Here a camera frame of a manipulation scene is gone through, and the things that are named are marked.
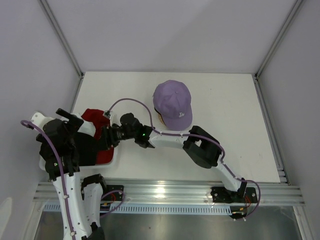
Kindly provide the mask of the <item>red LA baseball cap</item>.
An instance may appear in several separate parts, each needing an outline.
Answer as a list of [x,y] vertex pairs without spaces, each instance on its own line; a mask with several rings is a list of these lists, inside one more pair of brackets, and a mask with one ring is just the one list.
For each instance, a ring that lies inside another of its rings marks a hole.
[[[102,127],[110,125],[110,120],[103,116],[104,111],[99,109],[87,108],[81,117],[91,122],[95,127],[94,138],[98,141],[102,135]],[[114,148],[109,150],[99,150],[96,155],[96,165],[109,164],[113,160]]]

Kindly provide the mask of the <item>lilac baseball cap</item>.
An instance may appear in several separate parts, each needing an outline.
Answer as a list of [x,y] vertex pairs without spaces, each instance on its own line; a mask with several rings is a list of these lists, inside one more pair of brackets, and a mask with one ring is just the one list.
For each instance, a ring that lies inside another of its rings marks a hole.
[[192,96],[183,82],[167,80],[160,83],[154,90],[152,101],[169,130],[183,131],[192,124]]

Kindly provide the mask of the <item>dark green baseball cap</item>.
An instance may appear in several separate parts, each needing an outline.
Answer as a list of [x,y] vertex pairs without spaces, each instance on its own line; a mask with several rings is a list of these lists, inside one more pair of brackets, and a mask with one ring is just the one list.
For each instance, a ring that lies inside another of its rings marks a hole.
[[154,110],[155,110],[160,116],[162,116],[162,114],[159,112],[159,110],[157,110],[156,107],[153,107],[153,108],[154,108]]

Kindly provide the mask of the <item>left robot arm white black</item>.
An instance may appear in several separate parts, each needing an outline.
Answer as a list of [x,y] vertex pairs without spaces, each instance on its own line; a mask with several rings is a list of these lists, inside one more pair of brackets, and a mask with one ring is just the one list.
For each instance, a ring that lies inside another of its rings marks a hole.
[[96,162],[96,126],[61,108],[53,118],[35,112],[29,127],[38,132],[40,157],[58,195],[65,240],[103,240],[100,203],[108,194],[100,174],[81,178],[80,166]]

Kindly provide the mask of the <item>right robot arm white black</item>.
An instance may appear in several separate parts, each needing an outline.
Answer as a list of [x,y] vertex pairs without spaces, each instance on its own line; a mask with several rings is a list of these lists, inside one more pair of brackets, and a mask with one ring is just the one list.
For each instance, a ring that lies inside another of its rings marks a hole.
[[121,141],[131,140],[140,147],[174,148],[184,150],[201,168],[213,169],[224,185],[224,194],[233,202],[246,196],[247,182],[239,178],[224,163],[225,150],[220,143],[199,126],[189,131],[163,131],[154,126],[143,125],[132,113],[120,118],[120,125],[103,126],[98,140],[99,150],[116,148]]

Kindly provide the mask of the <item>white baseball cap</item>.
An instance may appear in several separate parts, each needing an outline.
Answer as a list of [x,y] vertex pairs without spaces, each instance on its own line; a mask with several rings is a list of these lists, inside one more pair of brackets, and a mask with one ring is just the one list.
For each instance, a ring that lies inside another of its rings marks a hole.
[[76,116],[77,118],[83,120],[83,124],[80,126],[80,128],[77,132],[87,134],[91,137],[94,137],[95,133],[96,133],[96,127],[94,126],[94,124],[90,121],[84,120],[79,113],[73,113],[73,115]]

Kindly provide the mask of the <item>black baseball cap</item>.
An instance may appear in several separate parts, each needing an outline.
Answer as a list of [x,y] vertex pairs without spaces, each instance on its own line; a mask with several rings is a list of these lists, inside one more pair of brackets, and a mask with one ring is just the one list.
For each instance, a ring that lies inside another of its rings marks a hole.
[[[69,168],[77,172],[80,166],[96,164],[97,141],[92,136],[82,132],[62,131],[48,132],[47,135],[58,153],[65,172]],[[39,154],[45,162],[45,168],[57,171],[59,169],[58,160],[45,137],[39,133],[36,141],[41,143]]]

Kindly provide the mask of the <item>white plastic bin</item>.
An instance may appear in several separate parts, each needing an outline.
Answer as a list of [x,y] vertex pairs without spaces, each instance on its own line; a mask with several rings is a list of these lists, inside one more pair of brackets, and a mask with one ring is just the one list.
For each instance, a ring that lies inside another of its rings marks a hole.
[[84,163],[80,163],[80,168],[82,170],[86,170],[86,169],[100,169],[100,168],[110,168],[112,167],[113,165],[115,165],[115,163],[117,162],[117,154],[118,154],[118,150],[115,149],[114,150],[114,154],[113,154],[113,159],[112,161],[109,163],[109,164],[94,164],[94,165],[89,165],[89,160],[88,159],[85,159],[84,160]]

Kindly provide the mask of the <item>wooden hat stand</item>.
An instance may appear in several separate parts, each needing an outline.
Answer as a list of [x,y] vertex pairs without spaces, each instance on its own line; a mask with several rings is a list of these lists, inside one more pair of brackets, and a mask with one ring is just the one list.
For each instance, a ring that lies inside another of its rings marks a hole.
[[165,126],[165,122],[164,122],[164,119],[162,118],[162,115],[157,113],[157,117],[158,117],[158,120]]

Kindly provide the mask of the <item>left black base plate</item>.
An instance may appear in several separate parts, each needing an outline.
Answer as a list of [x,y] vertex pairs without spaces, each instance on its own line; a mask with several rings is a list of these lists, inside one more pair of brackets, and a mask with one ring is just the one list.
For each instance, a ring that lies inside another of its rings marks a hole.
[[103,193],[101,200],[102,201],[110,201],[117,202],[122,201],[124,197],[124,186],[123,185],[109,185],[107,184],[102,188]]

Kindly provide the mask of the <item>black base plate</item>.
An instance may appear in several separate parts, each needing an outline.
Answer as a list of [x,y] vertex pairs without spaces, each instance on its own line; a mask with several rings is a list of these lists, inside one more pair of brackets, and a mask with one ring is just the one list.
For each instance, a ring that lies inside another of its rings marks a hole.
[[258,202],[258,194],[254,187],[240,188],[238,191],[230,191],[224,187],[211,188],[212,201],[214,203],[225,204],[244,204],[246,200],[249,203],[256,204]]
[[103,193],[101,200],[102,201],[110,201],[117,202],[122,201],[124,197],[124,186],[123,185],[109,185],[107,184],[102,188]]

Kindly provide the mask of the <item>aluminium mounting rail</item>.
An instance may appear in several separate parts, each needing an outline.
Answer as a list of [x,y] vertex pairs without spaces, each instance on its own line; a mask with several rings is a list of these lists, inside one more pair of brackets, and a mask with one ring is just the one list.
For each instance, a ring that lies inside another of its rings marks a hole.
[[[108,185],[123,185],[127,203],[205,205],[212,202],[212,187],[221,187],[214,181],[139,180],[106,178]],[[259,183],[261,206],[304,206],[298,186],[284,183]]]

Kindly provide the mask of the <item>left aluminium corner post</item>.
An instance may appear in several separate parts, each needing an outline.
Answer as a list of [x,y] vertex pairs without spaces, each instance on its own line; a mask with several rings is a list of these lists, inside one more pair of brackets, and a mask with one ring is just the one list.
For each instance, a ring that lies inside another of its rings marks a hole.
[[73,66],[76,74],[78,75],[79,78],[82,78],[84,73],[81,70],[81,67],[74,55],[74,52],[65,36],[63,33],[63,30],[47,0],[38,0],[37,1],[42,8],[42,11],[47,18],[49,24],[51,25],[52,30],[54,31],[58,41],[60,42],[67,58],[69,59],[71,65]]

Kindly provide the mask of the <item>aluminium corner post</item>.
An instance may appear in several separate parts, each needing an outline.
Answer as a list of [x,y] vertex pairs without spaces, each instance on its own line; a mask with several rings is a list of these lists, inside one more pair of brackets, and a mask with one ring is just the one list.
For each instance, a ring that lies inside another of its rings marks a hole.
[[84,73],[81,70],[81,67],[74,55],[74,52],[65,36],[63,33],[63,30],[47,0],[38,0],[37,1],[42,8],[42,11],[47,18],[49,24],[51,25],[52,30],[54,31],[58,41],[60,42],[67,58],[69,59],[71,65],[73,66],[76,74],[78,75],[79,78],[82,78]]
[[256,79],[259,79],[265,70],[265,68],[268,66],[269,62],[273,58],[274,54],[276,53],[277,49],[281,45],[282,41],[284,40],[286,34],[288,33],[291,25],[294,23],[296,17],[298,16],[299,12],[301,11],[305,0],[295,0],[293,3],[293,6],[289,10],[284,22],[282,23],[279,31],[277,32],[270,48],[268,49],[265,57],[263,58],[261,64],[259,65],[258,70],[254,74]]

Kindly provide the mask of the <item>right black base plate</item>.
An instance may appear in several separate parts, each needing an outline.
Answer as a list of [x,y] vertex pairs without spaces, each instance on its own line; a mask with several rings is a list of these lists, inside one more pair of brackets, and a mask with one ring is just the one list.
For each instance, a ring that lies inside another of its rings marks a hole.
[[254,187],[240,188],[238,191],[230,191],[224,187],[211,188],[212,201],[214,203],[225,204],[244,204],[246,200],[249,203],[256,204],[258,202],[258,194]]

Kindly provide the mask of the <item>right aluminium corner post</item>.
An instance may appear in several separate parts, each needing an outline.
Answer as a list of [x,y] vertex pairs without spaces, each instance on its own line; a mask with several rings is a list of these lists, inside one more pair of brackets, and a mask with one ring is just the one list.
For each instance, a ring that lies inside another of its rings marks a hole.
[[294,23],[296,17],[298,16],[299,12],[301,11],[305,0],[295,0],[293,3],[293,6],[289,10],[284,22],[282,23],[279,31],[277,32],[270,48],[268,49],[265,57],[263,58],[261,64],[259,65],[258,70],[254,74],[256,79],[259,79],[265,70],[265,68],[268,66],[269,62],[273,58],[274,54],[276,53],[277,49],[281,45],[282,41],[284,40],[286,34],[288,33],[291,25]]

